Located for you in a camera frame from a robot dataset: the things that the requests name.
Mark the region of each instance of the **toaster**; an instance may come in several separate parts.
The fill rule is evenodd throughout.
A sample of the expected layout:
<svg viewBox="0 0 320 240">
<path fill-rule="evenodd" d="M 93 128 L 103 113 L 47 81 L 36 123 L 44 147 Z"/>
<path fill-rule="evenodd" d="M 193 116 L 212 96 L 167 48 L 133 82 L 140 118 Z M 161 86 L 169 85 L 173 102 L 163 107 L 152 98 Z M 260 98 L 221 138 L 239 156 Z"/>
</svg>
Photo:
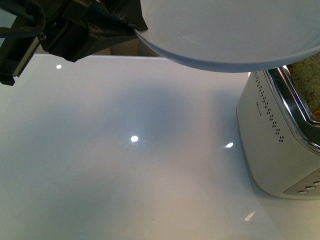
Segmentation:
<svg viewBox="0 0 320 240">
<path fill-rule="evenodd" d="M 320 120 L 286 66 L 252 72 L 236 106 L 245 159 L 266 193 L 320 199 Z"/>
</svg>

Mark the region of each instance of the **toaster button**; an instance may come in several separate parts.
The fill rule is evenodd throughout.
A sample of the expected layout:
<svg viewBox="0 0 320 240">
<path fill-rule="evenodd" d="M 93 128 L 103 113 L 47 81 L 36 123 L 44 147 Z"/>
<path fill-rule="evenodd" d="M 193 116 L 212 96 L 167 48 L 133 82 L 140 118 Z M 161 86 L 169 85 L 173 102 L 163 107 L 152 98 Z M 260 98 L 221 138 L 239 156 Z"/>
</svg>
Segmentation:
<svg viewBox="0 0 320 240">
<path fill-rule="evenodd" d="M 305 189 L 307 189 L 307 190 L 313 190 L 313 189 L 315 189 L 316 187 L 315 186 L 306 186 L 305 187 Z"/>
</svg>

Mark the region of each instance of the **bread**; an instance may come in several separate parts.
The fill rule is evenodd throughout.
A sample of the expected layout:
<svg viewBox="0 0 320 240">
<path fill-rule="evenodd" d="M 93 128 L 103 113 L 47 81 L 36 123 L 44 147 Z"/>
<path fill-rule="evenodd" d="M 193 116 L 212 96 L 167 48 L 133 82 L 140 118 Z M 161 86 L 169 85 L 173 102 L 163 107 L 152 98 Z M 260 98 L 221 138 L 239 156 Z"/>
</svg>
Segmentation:
<svg viewBox="0 0 320 240">
<path fill-rule="evenodd" d="M 294 87 L 320 120 L 320 53 L 287 66 Z"/>
</svg>

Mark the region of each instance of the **cable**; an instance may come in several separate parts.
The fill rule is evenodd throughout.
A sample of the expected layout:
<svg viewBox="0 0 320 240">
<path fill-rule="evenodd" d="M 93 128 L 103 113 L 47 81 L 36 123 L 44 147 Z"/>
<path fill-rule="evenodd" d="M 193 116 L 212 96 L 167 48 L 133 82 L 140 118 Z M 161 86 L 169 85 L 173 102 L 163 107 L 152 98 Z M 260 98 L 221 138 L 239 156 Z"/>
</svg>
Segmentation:
<svg viewBox="0 0 320 240">
<path fill-rule="evenodd" d="M 32 16 L 35 26 L 20 28 L 0 27 L 0 38 L 28 38 L 39 35 L 46 26 L 46 15 L 37 0 L 1 0 L 0 8 L 8 13 L 28 19 Z"/>
</svg>

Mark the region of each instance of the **white countertop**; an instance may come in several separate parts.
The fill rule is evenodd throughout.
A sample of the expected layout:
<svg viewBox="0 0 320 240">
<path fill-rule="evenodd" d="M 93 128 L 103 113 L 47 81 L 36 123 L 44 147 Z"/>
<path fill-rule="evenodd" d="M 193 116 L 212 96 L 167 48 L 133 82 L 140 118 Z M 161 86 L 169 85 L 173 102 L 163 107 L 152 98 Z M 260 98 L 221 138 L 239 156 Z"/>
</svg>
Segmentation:
<svg viewBox="0 0 320 240">
<path fill-rule="evenodd" d="M 0 239 L 318 239 L 320 201 L 270 196 L 247 172 L 236 118 L 247 78 L 36 55 L 0 85 Z"/>
</svg>

